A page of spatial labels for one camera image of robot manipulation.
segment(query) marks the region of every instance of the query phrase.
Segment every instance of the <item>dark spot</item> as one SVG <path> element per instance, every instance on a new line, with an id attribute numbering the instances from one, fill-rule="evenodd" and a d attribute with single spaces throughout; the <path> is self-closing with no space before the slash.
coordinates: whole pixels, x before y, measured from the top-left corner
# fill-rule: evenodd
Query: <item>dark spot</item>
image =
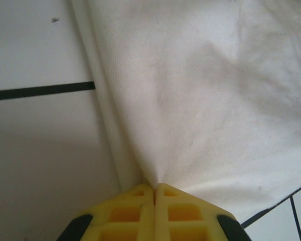
<path id="1" fill-rule="evenodd" d="M 58 22 L 58 21 L 59 21 L 59 18 L 52 18 L 52 19 L 51 19 L 51 22 L 52 22 L 52 23 L 55 23 L 55 22 Z"/>

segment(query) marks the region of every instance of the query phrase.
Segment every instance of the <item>grout line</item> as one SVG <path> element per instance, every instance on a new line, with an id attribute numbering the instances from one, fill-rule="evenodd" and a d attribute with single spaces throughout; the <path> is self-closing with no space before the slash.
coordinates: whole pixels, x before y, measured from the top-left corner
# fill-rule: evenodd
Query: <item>grout line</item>
<path id="1" fill-rule="evenodd" d="M 286 197 L 285 199 L 281 200 L 279 203 L 277 203 L 275 206 L 268 208 L 266 210 L 263 210 L 261 212 L 258 212 L 256 215 L 252 216 L 251 218 L 249 218 L 248 220 L 246 220 L 245 222 L 243 222 L 241 225 L 243 228 L 247 228 L 249 227 L 251 224 L 255 223 L 256 221 L 258 221 L 260 218 L 262 218 L 264 215 L 266 215 L 268 212 L 270 212 L 271 210 L 273 210 L 274 208 L 276 208 L 277 206 L 279 206 L 281 203 L 283 203 L 284 201 L 288 200 L 290 197 L 292 197 L 294 194 L 296 194 L 297 192 L 301 191 L 301 187 L 299 189 L 297 189 L 296 191 L 294 191 L 291 195 L 289 195 L 288 197 Z"/>
<path id="2" fill-rule="evenodd" d="M 50 85 L 50 86 L 20 88 L 20 89 L 7 89 L 7 90 L 0 90 L 0 100 L 76 92 L 76 91 L 84 91 L 84 90 L 92 90 L 92 89 L 95 89 L 95 84 L 93 81 L 72 83 L 72 84 L 59 84 L 59 85 Z"/>
<path id="3" fill-rule="evenodd" d="M 290 201 L 291 201 L 291 206 L 292 206 L 292 211 L 293 211 L 293 215 L 294 215 L 294 220 L 295 220 L 297 232 L 299 234 L 299 238 L 300 238 L 300 241 L 301 241 L 301 228 L 300 228 L 299 220 L 297 218 L 297 213 L 296 213 L 296 209 L 295 209 L 293 196 L 290 197 Z"/>

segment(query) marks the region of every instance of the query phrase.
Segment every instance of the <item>black rubber edge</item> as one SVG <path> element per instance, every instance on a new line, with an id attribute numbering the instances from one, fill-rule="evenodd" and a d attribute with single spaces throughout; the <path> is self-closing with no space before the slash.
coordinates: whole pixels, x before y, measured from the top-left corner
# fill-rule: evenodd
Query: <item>black rubber edge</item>
<path id="1" fill-rule="evenodd" d="M 91 214 L 85 214 L 73 219 L 59 236 L 57 241 L 80 241 L 91 220 Z"/>
<path id="2" fill-rule="evenodd" d="M 256 215 L 252 216 L 251 218 L 249 218 L 248 220 L 246 220 L 245 222 L 243 222 L 241 224 L 242 227 L 243 228 L 249 227 L 251 224 L 253 224 L 254 222 L 258 221 L 260 218 L 262 218 L 268 212 L 270 212 L 271 210 L 273 210 L 274 208 L 276 208 L 277 206 L 279 206 L 281 203 L 283 203 L 284 201 L 288 200 L 289 198 L 291 198 L 293 195 L 295 195 L 297 192 L 300 192 L 300 191 L 301 191 L 301 187 L 299 189 L 297 189 L 296 191 L 294 191 L 291 195 L 289 195 L 288 197 L 286 197 L 285 199 L 283 199 L 282 201 L 280 201 L 275 206 L 273 206 L 271 208 L 268 208 L 266 210 L 263 210 L 261 212 L 258 212 Z"/>
<path id="3" fill-rule="evenodd" d="M 301 241 L 301 228 L 300 228 L 299 219 L 297 218 L 297 213 L 296 213 L 293 197 L 290 197 L 290 202 L 291 202 L 291 207 L 292 207 L 292 211 L 293 211 L 293 215 L 294 215 L 294 220 L 295 220 L 297 232 L 299 234 L 299 238 L 300 238 L 300 241 Z"/>
<path id="4" fill-rule="evenodd" d="M 21 88 L 21 89 L 7 89 L 7 90 L 0 90 L 0 100 L 25 98 L 25 97 L 32 97 L 32 96 L 47 95 L 47 94 L 76 92 L 76 91 L 84 91 L 84 90 L 92 90 L 92 89 L 95 89 L 95 84 L 93 81 L 72 83 L 72 84 L 39 86 L 39 87 L 30 87 L 30 88 Z"/>
<path id="5" fill-rule="evenodd" d="M 238 221 L 225 215 L 218 215 L 217 220 L 229 241 L 252 241 Z"/>

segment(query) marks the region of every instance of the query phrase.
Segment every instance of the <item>fabric fold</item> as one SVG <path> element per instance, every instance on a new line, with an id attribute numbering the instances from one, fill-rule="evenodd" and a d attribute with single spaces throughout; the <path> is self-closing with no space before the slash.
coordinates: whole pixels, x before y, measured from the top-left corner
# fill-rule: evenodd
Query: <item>fabric fold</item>
<path id="1" fill-rule="evenodd" d="M 72 3 L 123 189 L 245 221 L 301 186 L 301 1 Z"/>

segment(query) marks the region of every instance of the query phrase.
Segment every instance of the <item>white cloth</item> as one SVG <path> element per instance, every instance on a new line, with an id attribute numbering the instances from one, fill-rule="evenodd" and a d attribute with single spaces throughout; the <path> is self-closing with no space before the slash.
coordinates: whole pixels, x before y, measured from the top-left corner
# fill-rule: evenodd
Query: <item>white cloth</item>
<path id="1" fill-rule="evenodd" d="M 301 186 L 301 0 L 72 2 L 123 189 L 245 221 Z"/>

